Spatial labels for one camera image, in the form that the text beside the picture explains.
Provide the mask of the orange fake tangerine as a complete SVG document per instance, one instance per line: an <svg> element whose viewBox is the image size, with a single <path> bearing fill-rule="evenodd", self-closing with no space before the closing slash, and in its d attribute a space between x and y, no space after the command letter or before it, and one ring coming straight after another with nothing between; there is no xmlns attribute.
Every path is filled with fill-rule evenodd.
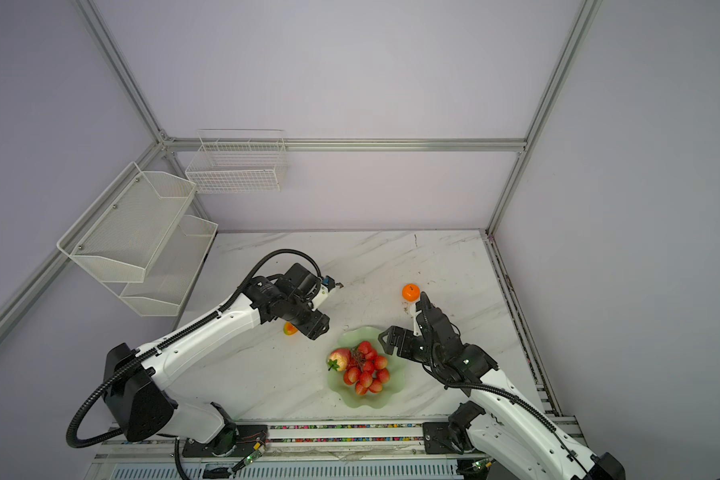
<svg viewBox="0 0 720 480"><path fill-rule="evenodd" d="M420 299L421 290L416 284L406 284L401 290L401 296L406 302L415 303Z"/></svg>

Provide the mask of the red yellow fake mango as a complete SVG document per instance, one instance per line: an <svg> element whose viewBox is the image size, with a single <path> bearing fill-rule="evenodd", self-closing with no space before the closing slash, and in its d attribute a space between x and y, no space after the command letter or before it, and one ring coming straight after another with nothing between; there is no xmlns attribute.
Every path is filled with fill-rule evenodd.
<svg viewBox="0 0 720 480"><path fill-rule="evenodd" d="M298 330L293 324L291 324L290 322L287 322L287 323L284 325L284 333L285 333L286 335L292 336L292 335L297 334L298 332L299 332L299 330Z"/></svg>

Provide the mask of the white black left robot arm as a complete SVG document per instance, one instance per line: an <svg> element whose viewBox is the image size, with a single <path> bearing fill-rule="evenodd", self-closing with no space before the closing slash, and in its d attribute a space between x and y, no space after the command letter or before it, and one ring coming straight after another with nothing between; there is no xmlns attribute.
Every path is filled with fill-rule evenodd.
<svg viewBox="0 0 720 480"><path fill-rule="evenodd" d="M217 402L198 403L171 393L172 384L235 337L267 322L282 319L315 340L329 329L320 305L339 288L332 277L319 277L296 263L284 274L249 279L240 294L163 338L131 351L126 345L107 356L105 374L112 376L128 362L139 365L105 390L103 399L132 443L154 436L182 437L205 444L217 455L230 452L238 435L236 423Z"/></svg>

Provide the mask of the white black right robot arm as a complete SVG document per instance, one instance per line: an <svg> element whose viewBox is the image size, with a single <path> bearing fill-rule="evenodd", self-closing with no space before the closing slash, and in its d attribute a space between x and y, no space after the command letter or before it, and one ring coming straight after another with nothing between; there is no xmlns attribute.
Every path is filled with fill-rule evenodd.
<svg viewBox="0 0 720 480"><path fill-rule="evenodd" d="M482 452L519 479L624 479L606 452L596 454L563 432L513 384L481 347L464 342L425 292L407 307L415 327L392 326L379 335L383 350L422 365L467 401L448 417L445 439L458 453Z"/></svg>

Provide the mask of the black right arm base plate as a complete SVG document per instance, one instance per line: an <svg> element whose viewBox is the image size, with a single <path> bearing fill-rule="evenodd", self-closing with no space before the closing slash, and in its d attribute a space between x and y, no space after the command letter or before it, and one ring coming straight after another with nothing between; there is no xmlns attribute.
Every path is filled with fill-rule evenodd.
<svg viewBox="0 0 720 480"><path fill-rule="evenodd" d="M452 441L448 422L424 422L422 430L428 455L460 453Z"/></svg>

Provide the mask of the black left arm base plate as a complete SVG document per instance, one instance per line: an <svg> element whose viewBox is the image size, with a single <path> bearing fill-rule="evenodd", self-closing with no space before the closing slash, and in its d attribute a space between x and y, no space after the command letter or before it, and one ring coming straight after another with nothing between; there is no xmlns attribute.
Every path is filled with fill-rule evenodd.
<svg viewBox="0 0 720 480"><path fill-rule="evenodd" d="M208 443L200 443L191 439L182 450L185 458L242 458L254 451L257 442L265 444L269 435L269 427L265 424L236 424L225 426Z"/></svg>

